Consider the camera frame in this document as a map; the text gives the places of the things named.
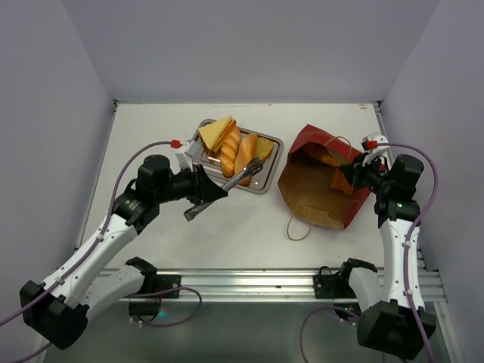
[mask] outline metal tongs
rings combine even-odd
[[[234,176],[232,179],[227,181],[225,184],[221,186],[224,191],[230,191],[233,187],[243,181],[245,178],[249,176],[254,176],[258,172],[262,170],[263,162],[258,158],[254,157],[242,170],[239,174]],[[198,216],[201,212],[203,212],[206,208],[211,206],[212,203],[205,203],[200,204],[198,206],[193,206],[190,209],[187,209],[183,215],[187,219],[187,221],[192,221],[196,216]]]

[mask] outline red connector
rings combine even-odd
[[[180,147],[182,147],[182,143],[179,140],[172,140],[170,146],[174,149],[179,149]]]
[[[376,149],[378,147],[378,141],[376,140],[369,140],[369,141],[366,141],[362,144],[363,148],[365,150],[372,150],[372,149]]]

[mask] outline white tabletop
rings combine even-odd
[[[267,193],[262,195],[233,189],[192,222],[183,212],[186,200],[160,206],[160,215],[110,262],[119,268],[139,256],[158,268],[316,268],[339,267],[349,257],[383,267],[383,245],[373,212],[371,195],[345,231],[315,227],[301,241],[286,236],[291,216],[279,192],[277,181],[287,152],[297,133],[312,124],[333,135],[347,137],[361,150],[361,139],[380,130],[371,104],[121,104],[118,107],[84,239],[101,223],[113,183],[127,159],[154,141],[193,136],[204,119],[232,115],[237,124],[284,142],[283,156]],[[179,171],[175,151],[155,147],[150,154],[163,154]],[[121,191],[141,164],[139,157],[129,167]],[[305,234],[308,225],[291,224],[292,235]]]

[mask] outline metal tray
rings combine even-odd
[[[209,123],[215,122],[214,119],[205,119],[198,127],[205,126]],[[274,177],[275,168],[279,163],[279,159],[281,158],[282,149],[284,143],[281,139],[275,138],[273,136],[264,135],[260,132],[251,131],[248,129],[244,129],[239,127],[241,137],[243,138],[245,135],[253,133],[257,136],[261,136],[263,138],[267,138],[268,140],[274,142],[274,148],[272,149],[271,156],[265,161],[263,169],[250,181],[250,185],[248,187],[243,185],[237,185],[236,188],[243,189],[245,191],[249,191],[250,193],[255,194],[264,194],[271,185],[272,178]],[[198,133],[198,129],[195,132],[193,139],[200,144],[200,149],[193,158],[193,163],[197,165],[202,165],[206,171],[206,174],[214,181],[225,183],[228,179],[224,177],[222,171],[220,169],[220,152],[214,153],[205,148],[203,144],[202,138]]]

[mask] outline red bag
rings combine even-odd
[[[286,166],[278,180],[279,190],[284,202],[299,219],[312,225],[343,230],[355,218],[370,191],[365,188],[353,191],[349,196],[331,189],[337,166],[309,155],[308,150],[314,144],[320,151],[325,148],[324,152],[327,151],[337,165],[351,163],[361,154],[331,134],[307,125],[289,150]]]

